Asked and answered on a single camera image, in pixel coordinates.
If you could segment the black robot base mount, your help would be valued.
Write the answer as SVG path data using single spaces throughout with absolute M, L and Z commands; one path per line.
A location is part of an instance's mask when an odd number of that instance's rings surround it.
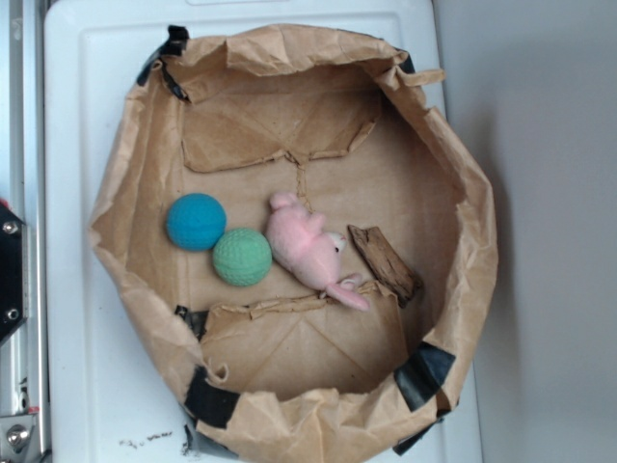
M 4 346 L 24 323 L 26 226 L 1 200 L 1 345 Z

